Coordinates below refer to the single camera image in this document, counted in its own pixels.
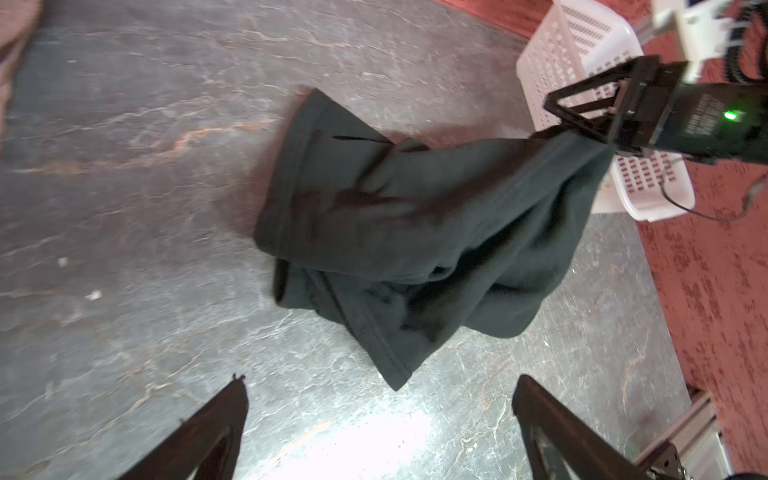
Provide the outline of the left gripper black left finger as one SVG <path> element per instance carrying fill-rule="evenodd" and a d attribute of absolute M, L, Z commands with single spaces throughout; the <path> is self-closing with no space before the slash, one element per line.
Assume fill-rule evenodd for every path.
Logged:
<path fill-rule="evenodd" d="M 234 376 L 210 401 L 123 479 L 231 479 L 249 410 L 245 377 Z"/>

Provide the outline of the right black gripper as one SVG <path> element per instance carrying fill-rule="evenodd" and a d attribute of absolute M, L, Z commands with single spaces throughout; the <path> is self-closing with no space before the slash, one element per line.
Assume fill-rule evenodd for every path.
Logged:
<path fill-rule="evenodd" d="M 549 93 L 564 125 L 627 152 L 767 163 L 767 86 L 683 81 L 687 64 L 642 56 Z"/>

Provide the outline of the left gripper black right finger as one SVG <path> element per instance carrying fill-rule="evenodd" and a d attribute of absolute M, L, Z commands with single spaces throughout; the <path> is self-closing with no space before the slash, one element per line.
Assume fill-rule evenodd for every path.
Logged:
<path fill-rule="evenodd" d="M 534 479 L 646 479 L 533 377 L 519 377 L 512 408 Z"/>

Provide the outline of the black shorts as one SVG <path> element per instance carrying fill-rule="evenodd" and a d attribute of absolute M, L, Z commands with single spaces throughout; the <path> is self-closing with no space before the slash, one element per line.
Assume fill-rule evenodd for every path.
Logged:
<path fill-rule="evenodd" d="M 289 123 L 256 246 L 273 294 L 402 388 L 459 329 L 513 338 L 567 274 L 615 150 L 575 129 L 392 142 L 320 90 Z"/>

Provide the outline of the pink shorts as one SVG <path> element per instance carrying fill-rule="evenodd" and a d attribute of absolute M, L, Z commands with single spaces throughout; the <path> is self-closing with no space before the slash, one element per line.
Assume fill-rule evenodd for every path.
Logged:
<path fill-rule="evenodd" d="M 1 0 L 1 130 L 13 90 L 13 78 L 43 9 L 41 0 Z"/>

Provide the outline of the white plastic basket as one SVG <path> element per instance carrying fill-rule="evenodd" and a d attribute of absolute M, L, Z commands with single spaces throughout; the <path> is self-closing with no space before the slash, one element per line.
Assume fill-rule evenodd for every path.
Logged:
<path fill-rule="evenodd" d="M 548 93 L 643 54 L 629 23 L 597 1 L 555 1 L 523 49 L 516 74 L 537 131 L 559 123 Z M 627 213 L 656 222 L 686 213 L 694 189 L 677 154 L 617 155 L 592 204 L 594 214 Z"/>

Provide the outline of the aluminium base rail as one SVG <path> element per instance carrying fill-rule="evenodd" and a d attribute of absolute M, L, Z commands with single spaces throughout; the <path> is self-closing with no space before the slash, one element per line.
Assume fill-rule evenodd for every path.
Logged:
<path fill-rule="evenodd" d="M 689 392 L 691 407 L 635 460 L 651 479 L 726 479 L 735 473 L 709 394 Z"/>

